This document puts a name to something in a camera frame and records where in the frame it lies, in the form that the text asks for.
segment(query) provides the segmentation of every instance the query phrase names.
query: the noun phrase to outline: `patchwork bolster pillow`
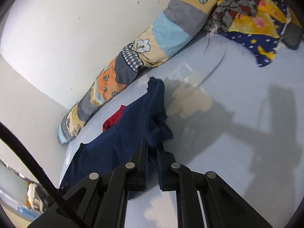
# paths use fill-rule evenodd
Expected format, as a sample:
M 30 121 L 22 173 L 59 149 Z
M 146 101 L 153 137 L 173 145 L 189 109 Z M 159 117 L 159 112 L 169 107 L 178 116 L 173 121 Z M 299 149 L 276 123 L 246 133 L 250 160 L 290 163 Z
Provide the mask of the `patchwork bolster pillow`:
M 94 111 L 137 76 L 139 67 L 157 67 L 183 48 L 203 27 L 218 0 L 171 0 L 134 42 L 99 74 L 86 95 L 62 119 L 60 144 L 73 140 Z

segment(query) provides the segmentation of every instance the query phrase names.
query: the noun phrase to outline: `gingham pattern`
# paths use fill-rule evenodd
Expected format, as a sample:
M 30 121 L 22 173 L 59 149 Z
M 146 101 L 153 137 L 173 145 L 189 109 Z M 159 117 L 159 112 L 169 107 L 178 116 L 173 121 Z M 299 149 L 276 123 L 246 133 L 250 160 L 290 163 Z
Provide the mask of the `gingham pattern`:
M 134 43 L 129 43 L 126 45 L 121 53 L 127 64 L 133 69 L 134 72 L 138 71 L 139 66 L 143 66 L 143 62 L 139 59 L 138 54 L 132 51 L 132 46 Z

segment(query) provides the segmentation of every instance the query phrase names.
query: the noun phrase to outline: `white wall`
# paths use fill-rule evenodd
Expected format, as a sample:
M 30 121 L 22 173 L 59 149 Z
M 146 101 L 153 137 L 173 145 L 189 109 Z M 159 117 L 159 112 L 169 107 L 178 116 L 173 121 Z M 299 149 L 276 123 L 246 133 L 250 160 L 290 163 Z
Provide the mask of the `white wall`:
M 168 2 L 16 0 L 0 53 L 30 83 L 70 109 Z
M 24 144 L 56 187 L 59 187 L 66 153 L 66 146 L 61 146 L 57 140 L 57 128 L 67 111 L 25 80 L 0 56 L 0 121 Z M 1 140 L 0 159 L 36 181 Z

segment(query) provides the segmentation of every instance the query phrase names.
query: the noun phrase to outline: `black cable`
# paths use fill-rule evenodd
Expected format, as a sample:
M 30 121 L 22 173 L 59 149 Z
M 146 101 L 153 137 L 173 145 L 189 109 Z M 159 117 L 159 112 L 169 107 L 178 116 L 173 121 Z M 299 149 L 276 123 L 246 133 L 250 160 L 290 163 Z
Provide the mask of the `black cable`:
M 43 169 L 23 146 L 23 144 L 17 139 L 14 134 L 8 130 L 0 122 L 0 139 L 7 144 L 7 146 L 13 150 L 13 152 L 21 159 L 26 167 L 32 172 L 39 183 L 47 191 L 50 197 L 54 199 L 58 207 L 81 228 L 89 228 L 89 226 L 69 207 L 63 197 L 59 194 L 58 190 L 54 187 L 48 176 Z

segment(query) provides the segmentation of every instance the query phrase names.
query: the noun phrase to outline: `navy blue garment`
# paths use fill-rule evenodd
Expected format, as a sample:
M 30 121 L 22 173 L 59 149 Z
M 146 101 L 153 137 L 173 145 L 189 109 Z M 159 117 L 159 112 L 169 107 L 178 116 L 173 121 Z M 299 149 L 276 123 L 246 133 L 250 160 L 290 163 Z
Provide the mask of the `navy blue garment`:
M 162 146 L 163 140 L 173 138 L 166 124 L 164 93 L 163 81 L 150 78 L 147 93 L 128 105 L 112 127 L 92 142 L 80 145 L 60 187 L 68 186 L 68 191 L 92 172 L 112 173 L 120 164 L 129 162 L 134 151 L 140 150 L 142 139 L 156 148 Z

